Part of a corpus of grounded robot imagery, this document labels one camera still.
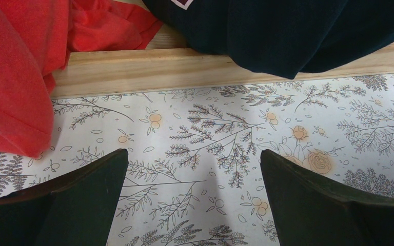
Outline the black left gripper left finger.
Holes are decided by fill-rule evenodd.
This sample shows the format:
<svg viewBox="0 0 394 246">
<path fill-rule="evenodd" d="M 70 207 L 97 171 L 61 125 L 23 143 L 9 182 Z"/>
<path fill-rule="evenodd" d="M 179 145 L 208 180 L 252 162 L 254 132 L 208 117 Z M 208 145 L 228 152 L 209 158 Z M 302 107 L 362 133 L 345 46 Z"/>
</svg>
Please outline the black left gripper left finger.
<svg viewBox="0 0 394 246">
<path fill-rule="evenodd" d="M 106 245 L 128 168 L 108 155 L 0 198 L 0 245 Z"/>
</svg>

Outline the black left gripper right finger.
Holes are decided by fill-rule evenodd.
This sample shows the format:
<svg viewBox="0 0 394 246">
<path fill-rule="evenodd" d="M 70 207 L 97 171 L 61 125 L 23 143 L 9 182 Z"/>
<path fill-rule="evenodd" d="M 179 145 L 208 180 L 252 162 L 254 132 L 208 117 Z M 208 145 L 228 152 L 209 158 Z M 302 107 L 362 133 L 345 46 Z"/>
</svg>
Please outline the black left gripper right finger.
<svg viewBox="0 0 394 246">
<path fill-rule="evenodd" d="M 394 245 L 394 179 L 367 169 L 338 182 L 271 150 L 260 160 L 280 245 Z"/>
</svg>

